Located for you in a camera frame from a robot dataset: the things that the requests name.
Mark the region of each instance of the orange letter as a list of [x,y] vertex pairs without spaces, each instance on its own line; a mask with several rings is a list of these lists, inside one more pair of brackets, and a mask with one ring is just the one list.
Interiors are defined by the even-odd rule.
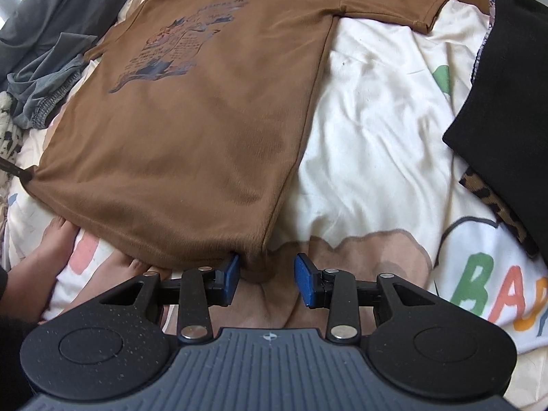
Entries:
[[541,279],[536,280],[536,293],[535,293],[535,304],[533,305],[533,310],[528,318],[518,317],[514,321],[514,329],[516,331],[526,331],[530,329],[536,320],[536,316],[544,309],[546,302],[548,301],[548,278],[542,277]]
[[[510,295],[510,288],[514,287],[514,294]],[[502,312],[504,306],[516,306],[517,316],[522,317],[525,312],[525,298],[523,297],[523,277],[521,274],[520,266],[512,266],[504,281],[502,282],[502,287],[500,288],[499,296],[495,301],[493,310],[489,315],[489,320],[491,323],[496,323]]]

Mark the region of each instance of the ridged rubber surface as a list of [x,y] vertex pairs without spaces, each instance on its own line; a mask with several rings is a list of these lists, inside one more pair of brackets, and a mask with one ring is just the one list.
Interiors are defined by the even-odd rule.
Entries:
[[409,397],[378,379],[357,349],[327,343],[314,329],[224,329],[210,344],[183,348],[157,382],[132,396],[103,404],[69,404],[39,396],[25,408],[28,411],[442,409],[514,410],[500,397],[456,405],[426,403]]

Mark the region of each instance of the bed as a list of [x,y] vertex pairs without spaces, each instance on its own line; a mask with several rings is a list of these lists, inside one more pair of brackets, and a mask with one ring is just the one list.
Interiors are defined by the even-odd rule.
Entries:
[[[143,1],[128,0],[119,22]],[[341,19],[308,146],[269,242],[268,258],[284,270],[262,284],[241,281],[232,306],[210,309],[215,329],[323,329],[326,312],[306,309],[292,282],[292,257],[305,251],[320,269],[349,270],[358,279],[398,274],[502,326],[520,353],[506,398],[521,409],[548,406],[546,265],[530,260],[459,185],[466,163],[442,142],[470,90],[487,26],[488,16],[456,0],[428,35]],[[99,63],[89,64],[68,99]],[[58,118],[26,133],[18,166],[39,163]],[[53,214],[18,179],[7,201],[2,266],[10,269],[38,245]],[[59,314],[112,251],[81,231],[43,318]],[[524,305],[522,313],[508,297]],[[164,331],[174,331],[175,317],[172,307]],[[363,332],[373,329],[371,311],[363,310]]]

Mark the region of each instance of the black device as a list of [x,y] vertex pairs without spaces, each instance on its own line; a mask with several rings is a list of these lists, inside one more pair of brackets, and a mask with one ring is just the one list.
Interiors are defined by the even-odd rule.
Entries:
[[[39,393],[25,410],[498,410],[517,356],[500,328],[394,274],[376,282],[294,263],[318,329],[221,329],[208,307],[231,303],[239,258],[161,281],[135,277],[39,326],[21,364]],[[179,304],[177,336],[156,324]],[[361,335],[360,306],[377,329]]]

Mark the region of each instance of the graphic print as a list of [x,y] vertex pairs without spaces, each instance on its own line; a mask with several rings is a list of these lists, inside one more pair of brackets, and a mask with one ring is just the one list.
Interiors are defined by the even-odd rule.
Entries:
[[196,66],[196,55],[202,45],[234,19],[234,11],[247,3],[247,0],[231,0],[205,6],[190,17],[162,28],[146,41],[141,53],[130,60],[109,92],[117,92],[136,79],[160,80],[186,74]]
[[520,352],[548,337],[548,269],[531,260],[508,229],[484,218],[463,217],[442,236],[438,295],[503,326]]

